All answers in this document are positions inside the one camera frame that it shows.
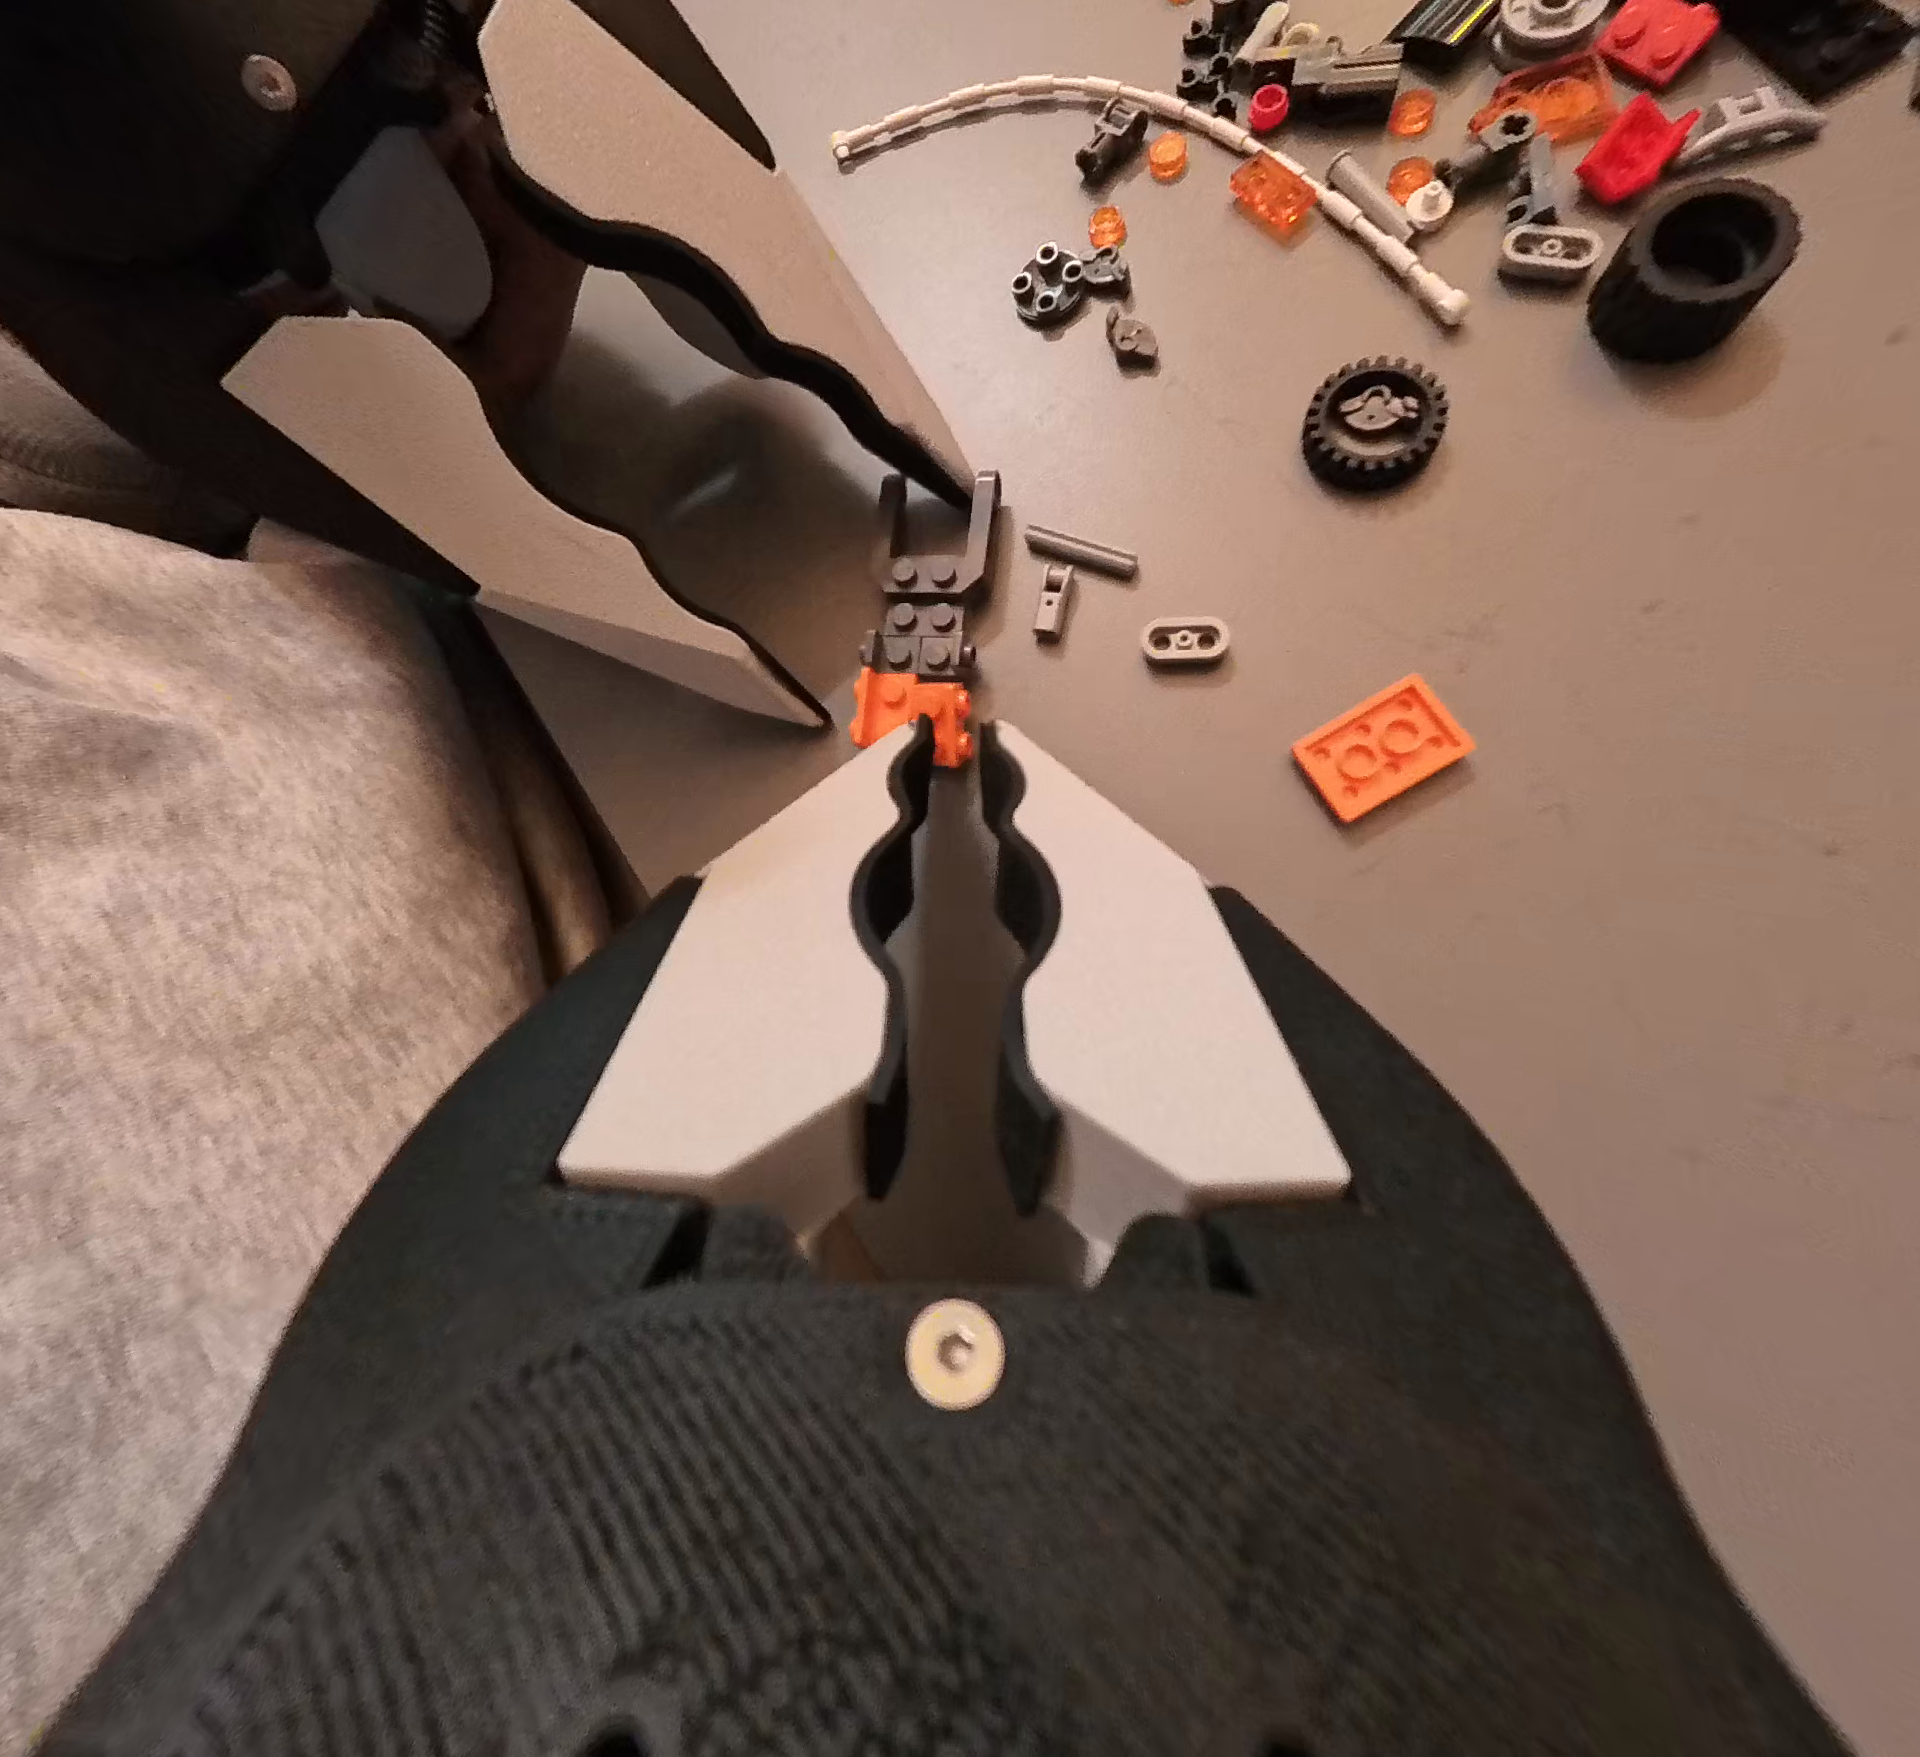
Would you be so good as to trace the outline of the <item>thin black lego tyre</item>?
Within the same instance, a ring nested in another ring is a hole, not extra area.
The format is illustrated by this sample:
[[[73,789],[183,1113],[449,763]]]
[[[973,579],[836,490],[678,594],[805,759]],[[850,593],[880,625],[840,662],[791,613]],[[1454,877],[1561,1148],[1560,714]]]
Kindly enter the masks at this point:
[[[1429,471],[1451,408],[1451,393],[1421,363],[1361,356],[1315,388],[1301,435],[1305,466],[1345,494],[1399,490]]]

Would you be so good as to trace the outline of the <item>dark grey round lego plate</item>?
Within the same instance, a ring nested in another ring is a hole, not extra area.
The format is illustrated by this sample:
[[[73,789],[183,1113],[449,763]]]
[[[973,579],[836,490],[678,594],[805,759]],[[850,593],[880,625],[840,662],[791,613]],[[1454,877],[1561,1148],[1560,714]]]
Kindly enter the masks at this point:
[[[1034,248],[1010,283],[1016,315],[1034,330],[1070,323],[1088,298],[1125,298],[1132,269],[1117,246],[1076,253],[1057,242]]]

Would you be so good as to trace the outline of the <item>wide black lego tyre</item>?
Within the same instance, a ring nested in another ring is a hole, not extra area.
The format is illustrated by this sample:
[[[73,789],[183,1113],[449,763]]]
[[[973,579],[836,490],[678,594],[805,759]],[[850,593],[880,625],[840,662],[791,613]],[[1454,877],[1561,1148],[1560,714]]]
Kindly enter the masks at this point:
[[[1587,309],[1598,344],[1636,363],[1715,351],[1786,275],[1803,239],[1784,194],[1750,179],[1672,185],[1623,237]]]

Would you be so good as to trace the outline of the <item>black curved lego slope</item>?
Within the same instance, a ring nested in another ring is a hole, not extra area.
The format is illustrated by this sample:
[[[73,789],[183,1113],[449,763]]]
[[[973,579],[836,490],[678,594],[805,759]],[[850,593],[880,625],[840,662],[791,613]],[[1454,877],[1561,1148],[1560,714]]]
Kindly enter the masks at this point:
[[[1451,72],[1474,51],[1503,0],[1417,0],[1384,35],[1403,65]]]

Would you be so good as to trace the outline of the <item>pile of mixed lego pieces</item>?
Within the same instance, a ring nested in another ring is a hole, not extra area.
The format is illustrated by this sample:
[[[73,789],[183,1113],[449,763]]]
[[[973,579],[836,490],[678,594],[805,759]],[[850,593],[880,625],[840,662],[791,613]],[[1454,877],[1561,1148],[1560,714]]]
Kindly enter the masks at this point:
[[[1290,0],[1210,0],[1210,18],[1188,21],[1187,65],[1173,92],[1086,79],[1023,79],[1020,95],[1063,96],[1101,107],[1073,162],[1085,189],[1101,189],[1149,151],[1153,174],[1168,182],[1187,168],[1187,139],[1199,131],[1246,162],[1272,152],[1309,177],[1320,206],[1357,234],[1417,290],[1435,315],[1457,325],[1464,297],[1415,264],[1424,234],[1448,223],[1477,193],[1510,194],[1506,232],[1524,223],[1561,223],[1551,163],[1557,151],[1598,139],[1553,145],[1530,114],[1503,117],[1481,136],[1472,115],[1498,83],[1530,65],[1498,48],[1498,21],[1451,72],[1403,65],[1401,51],[1374,42],[1349,46],[1330,30],[1292,14]],[[1682,152],[1659,183],[1612,208],[1672,185],[1706,182],[1708,169],[1818,139],[1823,102],[1812,104],[1776,79],[1721,25],[1715,41],[1667,91],[1642,91],[1610,68],[1621,110],[1651,95],[1667,117],[1699,110]]]

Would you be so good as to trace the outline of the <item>orange grey lego assembly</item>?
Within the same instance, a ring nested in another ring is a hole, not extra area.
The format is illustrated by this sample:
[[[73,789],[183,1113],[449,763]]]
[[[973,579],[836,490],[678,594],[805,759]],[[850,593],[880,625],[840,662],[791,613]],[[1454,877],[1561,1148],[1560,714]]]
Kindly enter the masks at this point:
[[[936,768],[964,770],[973,761],[978,646],[966,621],[989,591],[1001,498],[1001,476],[978,474],[964,548],[914,552],[906,542],[906,480],[893,474],[883,482],[878,581],[885,616],[862,642],[849,723],[858,748],[928,719]]]

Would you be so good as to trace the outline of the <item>person's grey zip sweater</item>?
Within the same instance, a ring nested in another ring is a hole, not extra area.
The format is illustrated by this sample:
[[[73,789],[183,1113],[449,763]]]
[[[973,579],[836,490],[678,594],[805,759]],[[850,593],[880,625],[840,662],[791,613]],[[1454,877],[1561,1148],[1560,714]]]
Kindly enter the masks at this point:
[[[324,1255],[611,935],[444,594],[200,493],[4,340],[2,1739],[193,1529]]]

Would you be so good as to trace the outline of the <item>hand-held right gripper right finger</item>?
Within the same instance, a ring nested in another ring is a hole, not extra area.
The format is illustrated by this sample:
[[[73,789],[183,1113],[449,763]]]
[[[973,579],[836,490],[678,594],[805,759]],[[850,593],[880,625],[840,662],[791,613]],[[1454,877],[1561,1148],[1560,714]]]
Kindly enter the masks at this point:
[[[980,742],[994,909],[1020,947],[997,1142],[1016,1211],[1097,1281],[1130,1227],[1353,1183],[1200,871],[1010,722]]]

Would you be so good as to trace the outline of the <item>red lego slope piece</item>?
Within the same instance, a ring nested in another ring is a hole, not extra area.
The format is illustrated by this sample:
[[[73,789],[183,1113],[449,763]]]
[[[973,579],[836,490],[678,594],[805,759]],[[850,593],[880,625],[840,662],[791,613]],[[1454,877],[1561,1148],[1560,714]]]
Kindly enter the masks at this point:
[[[1584,197],[1612,208],[1659,183],[1699,117],[1698,109],[1667,117],[1651,95],[1634,96],[1576,163]]]

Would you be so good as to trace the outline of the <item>transparent orange lego brick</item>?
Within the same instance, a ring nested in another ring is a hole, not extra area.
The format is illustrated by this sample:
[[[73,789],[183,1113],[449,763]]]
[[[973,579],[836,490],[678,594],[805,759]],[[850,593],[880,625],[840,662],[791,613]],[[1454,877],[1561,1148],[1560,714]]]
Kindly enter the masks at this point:
[[[1301,239],[1320,206],[1318,185],[1272,152],[1236,166],[1231,198],[1242,218],[1279,242]]]

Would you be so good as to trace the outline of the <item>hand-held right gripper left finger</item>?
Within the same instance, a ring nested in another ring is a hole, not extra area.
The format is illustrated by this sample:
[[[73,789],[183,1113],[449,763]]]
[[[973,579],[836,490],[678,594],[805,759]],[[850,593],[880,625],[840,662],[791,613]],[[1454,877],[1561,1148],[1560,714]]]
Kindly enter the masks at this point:
[[[933,731],[897,727],[710,864],[559,1155],[572,1189],[749,1208],[810,1238],[907,1152]]]

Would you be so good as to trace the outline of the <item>orange lego plate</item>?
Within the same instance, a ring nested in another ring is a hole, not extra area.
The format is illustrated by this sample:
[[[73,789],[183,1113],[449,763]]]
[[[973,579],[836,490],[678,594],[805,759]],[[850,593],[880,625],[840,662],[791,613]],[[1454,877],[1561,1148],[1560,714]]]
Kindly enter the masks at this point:
[[[1295,770],[1341,826],[1477,756],[1477,738],[1415,671],[1301,737]]]

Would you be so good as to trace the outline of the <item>red studded lego piece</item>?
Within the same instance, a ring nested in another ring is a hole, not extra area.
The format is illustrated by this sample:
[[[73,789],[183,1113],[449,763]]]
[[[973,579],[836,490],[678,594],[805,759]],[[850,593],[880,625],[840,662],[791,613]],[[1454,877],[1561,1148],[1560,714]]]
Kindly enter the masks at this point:
[[[1596,51],[1642,91],[1667,91],[1715,41],[1723,18],[1704,0],[1625,0]]]

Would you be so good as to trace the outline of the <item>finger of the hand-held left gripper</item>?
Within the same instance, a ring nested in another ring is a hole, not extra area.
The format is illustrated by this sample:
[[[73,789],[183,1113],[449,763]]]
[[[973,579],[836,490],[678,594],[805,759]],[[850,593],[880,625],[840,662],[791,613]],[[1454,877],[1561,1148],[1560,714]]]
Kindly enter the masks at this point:
[[[318,219],[349,315],[282,315],[224,390],[473,585],[480,605],[714,702],[810,731],[828,712],[749,635],[685,602],[642,548],[518,471],[446,321],[483,313],[493,265],[416,129],[383,129]]]
[[[493,0],[476,48],[502,162],[545,234],[665,287],[723,340],[697,351],[810,393],[889,474],[970,507],[959,440],[780,168],[574,0]]]

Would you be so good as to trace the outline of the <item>transparent orange lego windscreen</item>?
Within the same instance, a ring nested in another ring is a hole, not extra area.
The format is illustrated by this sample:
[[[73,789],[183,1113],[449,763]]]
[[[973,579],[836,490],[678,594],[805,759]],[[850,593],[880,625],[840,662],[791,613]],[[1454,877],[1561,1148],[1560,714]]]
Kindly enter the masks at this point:
[[[1601,136],[1621,115],[1621,99],[1610,68],[1596,51],[1583,51],[1506,76],[1472,115],[1469,134],[1481,136],[1514,114],[1530,114],[1539,134],[1561,147]]]

